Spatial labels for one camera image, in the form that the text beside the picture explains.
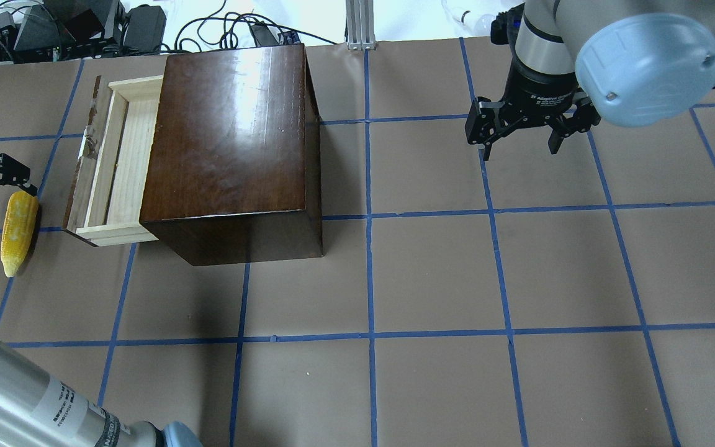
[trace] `gray robot arm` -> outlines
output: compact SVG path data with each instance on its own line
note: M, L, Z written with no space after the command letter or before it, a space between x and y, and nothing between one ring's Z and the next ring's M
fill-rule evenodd
M715 0L527 0L499 15L492 39L513 62L504 96L474 99L465 125L485 159L517 129L548 125L556 153L601 116L650 125L715 88Z

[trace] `wooden drawer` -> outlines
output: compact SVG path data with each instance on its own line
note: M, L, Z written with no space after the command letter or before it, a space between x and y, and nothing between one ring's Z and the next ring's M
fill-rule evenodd
M100 79L65 230L96 246L161 240L192 265L321 256L319 121L303 45Z

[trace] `metal bracket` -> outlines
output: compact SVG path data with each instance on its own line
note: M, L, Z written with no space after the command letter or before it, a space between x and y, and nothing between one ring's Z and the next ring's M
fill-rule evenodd
M346 47L375 49L374 0L346 0Z

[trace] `corn cob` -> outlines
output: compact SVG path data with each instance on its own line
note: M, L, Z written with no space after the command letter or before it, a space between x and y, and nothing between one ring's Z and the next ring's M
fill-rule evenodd
M37 218L37 197L26 192L12 193L2 230L2 265L8 278L15 276L32 243L32 230Z

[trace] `wooden box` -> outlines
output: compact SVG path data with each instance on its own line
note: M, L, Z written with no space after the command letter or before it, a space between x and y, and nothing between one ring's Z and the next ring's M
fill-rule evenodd
M170 56L164 76L102 80L94 95L66 231L161 240L195 266L322 255L303 45Z

